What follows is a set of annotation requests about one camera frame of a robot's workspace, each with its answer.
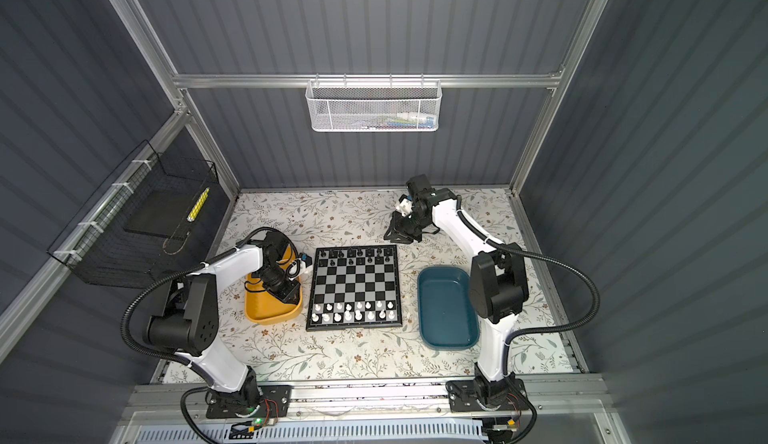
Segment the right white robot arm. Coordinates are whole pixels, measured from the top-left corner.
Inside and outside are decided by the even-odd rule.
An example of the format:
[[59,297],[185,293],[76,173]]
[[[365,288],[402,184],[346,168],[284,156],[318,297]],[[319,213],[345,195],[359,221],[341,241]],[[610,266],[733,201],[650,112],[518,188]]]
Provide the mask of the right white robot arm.
[[469,301],[480,318],[480,355],[475,365],[474,394],[488,406],[512,391],[509,347],[519,330],[519,315],[529,299],[521,248],[487,232],[462,208],[462,199],[447,188],[436,189],[425,175],[406,183],[391,214],[384,239],[398,244],[420,242],[426,229],[445,233],[468,256]]

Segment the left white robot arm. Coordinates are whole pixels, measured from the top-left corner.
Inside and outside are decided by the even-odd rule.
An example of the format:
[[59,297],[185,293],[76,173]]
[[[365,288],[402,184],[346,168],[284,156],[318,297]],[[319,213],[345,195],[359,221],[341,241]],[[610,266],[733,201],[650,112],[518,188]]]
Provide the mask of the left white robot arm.
[[255,373],[218,336],[219,295],[251,276],[262,285],[254,294],[281,304],[300,302],[299,275],[312,259],[282,232],[262,227],[235,246],[159,286],[143,341],[175,358],[220,394],[255,402]]

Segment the black white chess board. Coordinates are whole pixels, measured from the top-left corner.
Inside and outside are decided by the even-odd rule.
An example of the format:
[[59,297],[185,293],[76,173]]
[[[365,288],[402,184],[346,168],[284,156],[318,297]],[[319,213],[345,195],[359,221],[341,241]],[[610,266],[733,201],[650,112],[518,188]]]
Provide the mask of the black white chess board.
[[395,245],[315,251],[308,331],[389,328],[403,323]]

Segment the yellow plastic tray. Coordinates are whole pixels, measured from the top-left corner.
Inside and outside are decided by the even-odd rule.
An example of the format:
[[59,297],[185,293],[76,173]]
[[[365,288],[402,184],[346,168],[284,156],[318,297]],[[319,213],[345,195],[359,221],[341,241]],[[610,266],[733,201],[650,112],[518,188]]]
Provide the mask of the yellow plastic tray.
[[262,267],[247,275],[243,284],[244,312],[250,321],[271,325],[294,319],[300,314],[303,305],[301,289],[298,304],[283,304],[267,292],[267,284],[282,277],[300,281],[294,267],[298,255],[291,244],[270,245],[266,249]]

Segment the teal plastic tray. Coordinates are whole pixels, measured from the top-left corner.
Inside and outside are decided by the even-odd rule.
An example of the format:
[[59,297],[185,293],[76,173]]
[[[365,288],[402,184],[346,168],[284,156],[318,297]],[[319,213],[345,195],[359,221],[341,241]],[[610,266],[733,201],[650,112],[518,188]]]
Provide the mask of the teal plastic tray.
[[469,301],[469,275],[450,266],[422,270],[417,279],[419,332],[436,351],[460,351],[479,339],[477,315]]

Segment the yellow marker pen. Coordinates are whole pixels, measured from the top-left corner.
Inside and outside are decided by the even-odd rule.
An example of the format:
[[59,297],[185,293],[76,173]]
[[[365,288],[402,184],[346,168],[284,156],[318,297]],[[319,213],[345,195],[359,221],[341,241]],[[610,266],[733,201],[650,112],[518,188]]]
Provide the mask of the yellow marker pen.
[[205,205],[205,203],[206,203],[206,201],[208,199],[209,193],[210,193],[210,188],[209,187],[205,188],[200,193],[199,197],[195,201],[194,205],[192,206],[192,208],[190,209],[190,211],[189,211],[189,213],[188,213],[188,215],[186,217],[186,221],[187,222],[192,223],[192,222],[194,222],[197,219],[199,213],[201,212],[203,206]]

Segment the markers in white basket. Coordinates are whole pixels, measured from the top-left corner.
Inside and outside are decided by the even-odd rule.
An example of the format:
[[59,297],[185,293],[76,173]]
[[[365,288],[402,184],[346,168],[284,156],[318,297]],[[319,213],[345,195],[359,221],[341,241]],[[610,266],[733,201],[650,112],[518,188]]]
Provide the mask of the markers in white basket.
[[362,119],[357,125],[361,129],[379,131],[433,131],[438,128],[438,116],[421,112],[378,114]]

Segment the black foam pad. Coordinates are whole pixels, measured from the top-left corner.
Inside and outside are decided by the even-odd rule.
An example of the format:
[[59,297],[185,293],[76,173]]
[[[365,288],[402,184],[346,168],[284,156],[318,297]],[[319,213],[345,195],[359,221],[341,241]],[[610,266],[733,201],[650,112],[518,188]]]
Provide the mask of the black foam pad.
[[151,237],[183,240],[195,225],[195,221],[186,221],[193,205],[191,195],[152,191],[129,216],[123,230]]

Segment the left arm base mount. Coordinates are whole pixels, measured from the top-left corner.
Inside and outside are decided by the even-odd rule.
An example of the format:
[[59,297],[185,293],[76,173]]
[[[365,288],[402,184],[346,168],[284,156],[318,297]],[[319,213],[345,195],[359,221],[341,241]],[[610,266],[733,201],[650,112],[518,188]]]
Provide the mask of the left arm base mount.
[[287,415],[292,391],[288,385],[260,385],[236,393],[209,390],[205,395],[206,418],[282,418]]

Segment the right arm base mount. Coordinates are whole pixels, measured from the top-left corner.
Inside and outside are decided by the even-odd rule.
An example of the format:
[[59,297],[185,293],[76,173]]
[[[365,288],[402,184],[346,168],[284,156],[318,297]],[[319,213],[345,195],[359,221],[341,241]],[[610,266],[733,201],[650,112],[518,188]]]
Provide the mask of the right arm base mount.
[[472,380],[451,380],[445,385],[450,410],[454,413],[527,411],[524,383],[517,378],[487,382],[482,376]]

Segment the aluminium front rail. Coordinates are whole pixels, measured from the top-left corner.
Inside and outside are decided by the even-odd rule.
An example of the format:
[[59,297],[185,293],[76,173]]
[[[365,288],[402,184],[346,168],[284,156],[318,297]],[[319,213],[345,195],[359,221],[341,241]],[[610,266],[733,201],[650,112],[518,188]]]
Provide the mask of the aluminium front rail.
[[[280,424],[352,419],[449,417],[449,377],[292,381]],[[613,407],[598,374],[523,375],[528,398],[541,414],[596,413]],[[182,424],[183,392],[195,384],[138,385],[118,423]]]

